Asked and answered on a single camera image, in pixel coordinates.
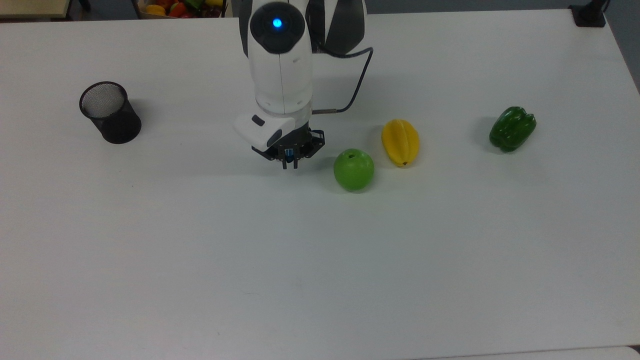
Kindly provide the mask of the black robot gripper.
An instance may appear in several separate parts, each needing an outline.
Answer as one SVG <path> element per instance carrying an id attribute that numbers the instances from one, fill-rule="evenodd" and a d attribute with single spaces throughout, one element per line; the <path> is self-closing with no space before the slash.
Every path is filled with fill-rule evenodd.
<path id="1" fill-rule="evenodd" d="M 287 170 L 289 164 L 298 169 L 298 161 L 311 158 L 326 144 L 325 133 L 319 129 L 302 126 L 293 130 L 272 144 L 266 151 L 253 147 L 253 151 L 269 161 L 279 161 L 282 169 Z"/>

